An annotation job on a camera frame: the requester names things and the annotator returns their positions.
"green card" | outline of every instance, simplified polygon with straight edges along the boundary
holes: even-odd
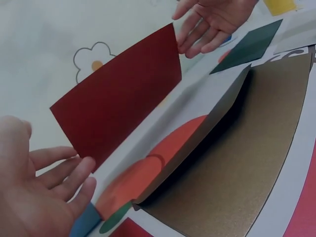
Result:
[[[281,23],[279,20],[250,31],[210,74],[262,58]]]

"flower pattern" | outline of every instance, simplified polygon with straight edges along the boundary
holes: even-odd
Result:
[[[97,42],[92,48],[79,49],[74,55],[74,64],[78,68],[76,82],[82,82],[114,57],[104,42]]]

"green paper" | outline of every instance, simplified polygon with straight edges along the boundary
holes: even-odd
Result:
[[[275,21],[248,32],[210,74],[262,58],[281,23],[282,20]]]
[[[122,206],[116,213],[114,213],[108,220],[106,220],[101,226],[99,233],[104,234],[110,231],[120,220],[124,217],[124,215],[128,212],[128,210],[132,207],[132,203],[128,202],[124,206]]]

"left hand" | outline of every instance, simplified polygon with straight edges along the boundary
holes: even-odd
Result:
[[[88,176],[95,162],[70,147],[29,152],[30,136],[28,122],[0,118],[0,230],[5,236],[68,237],[94,193],[96,180]],[[36,177],[37,170],[64,159]]]

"red card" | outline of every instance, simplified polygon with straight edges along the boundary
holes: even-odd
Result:
[[[131,219],[126,218],[110,237],[153,237]]]
[[[181,80],[169,24],[87,77],[50,109],[81,157],[95,170]]]
[[[316,236],[316,143],[301,196],[283,237]]]

